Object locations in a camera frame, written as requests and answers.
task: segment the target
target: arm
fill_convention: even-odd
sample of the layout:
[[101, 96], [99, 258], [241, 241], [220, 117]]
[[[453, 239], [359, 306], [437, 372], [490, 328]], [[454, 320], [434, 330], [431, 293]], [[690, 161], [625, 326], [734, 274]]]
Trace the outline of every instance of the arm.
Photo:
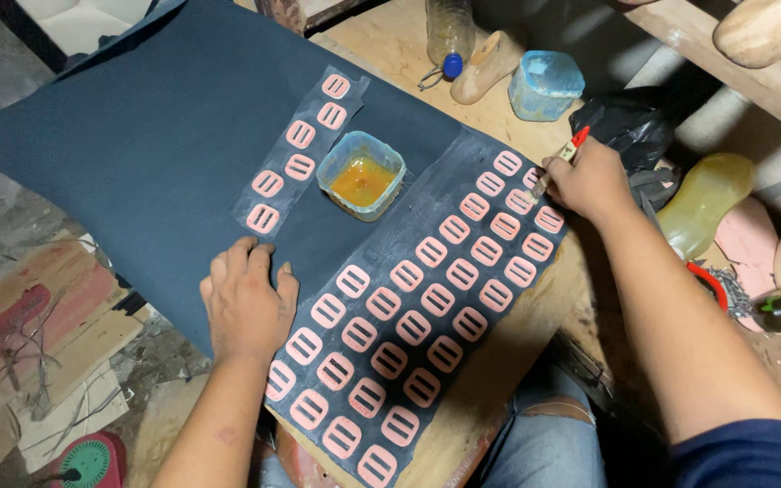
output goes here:
[[210, 263], [201, 282], [212, 350], [210, 378], [179, 431], [154, 487], [245, 486], [273, 354], [288, 337], [299, 283], [291, 264], [267, 279], [272, 244], [244, 237]]
[[604, 240], [628, 337], [673, 443], [737, 420], [781, 420], [781, 389], [732, 321], [635, 206], [619, 155], [589, 138], [575, 166], [543, 161], [548, 193]]

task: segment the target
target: navy blue sleeve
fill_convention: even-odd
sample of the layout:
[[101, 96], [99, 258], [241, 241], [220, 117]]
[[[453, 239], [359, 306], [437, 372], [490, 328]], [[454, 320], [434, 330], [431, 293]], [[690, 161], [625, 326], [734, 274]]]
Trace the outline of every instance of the navy blue sleeve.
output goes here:
[[671, 449], [677, 488], [781, 488], [781, 420], [734, 422]]

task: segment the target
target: yellow plastic bottle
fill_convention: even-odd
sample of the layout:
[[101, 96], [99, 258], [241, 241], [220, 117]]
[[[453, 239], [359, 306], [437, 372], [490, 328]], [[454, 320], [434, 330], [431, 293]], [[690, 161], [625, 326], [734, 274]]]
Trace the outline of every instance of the yellow plastic bottle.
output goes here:
[[680, 259], [691, 261], [710, 247], [722, 217], [753, 191], [754, 175], [752, 161], [728, 153], [710, 155], [689, 171], [656, 214]]

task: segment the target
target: jeans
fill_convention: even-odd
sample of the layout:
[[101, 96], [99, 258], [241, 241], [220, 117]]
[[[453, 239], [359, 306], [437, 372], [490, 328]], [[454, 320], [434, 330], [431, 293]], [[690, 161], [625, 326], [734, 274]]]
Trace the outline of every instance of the jeans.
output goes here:
[[[538, 361], [466, 488], [606, 487], [587, 396], [558, 366]], [[276, 456], [262, 463], [259, 488], [294, 488]]]

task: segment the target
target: black plastic bag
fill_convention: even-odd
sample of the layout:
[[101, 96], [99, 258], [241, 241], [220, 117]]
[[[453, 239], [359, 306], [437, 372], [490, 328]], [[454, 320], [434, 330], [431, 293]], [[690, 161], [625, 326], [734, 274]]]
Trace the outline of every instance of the black plastic bag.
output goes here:
[[589, 126], [590, 137], [620, 153], [626, 171], [655, 169], [675, 129], [659, 107], [663, 97], [661, 87], [595, 96], [569, 117], [571, 129]]

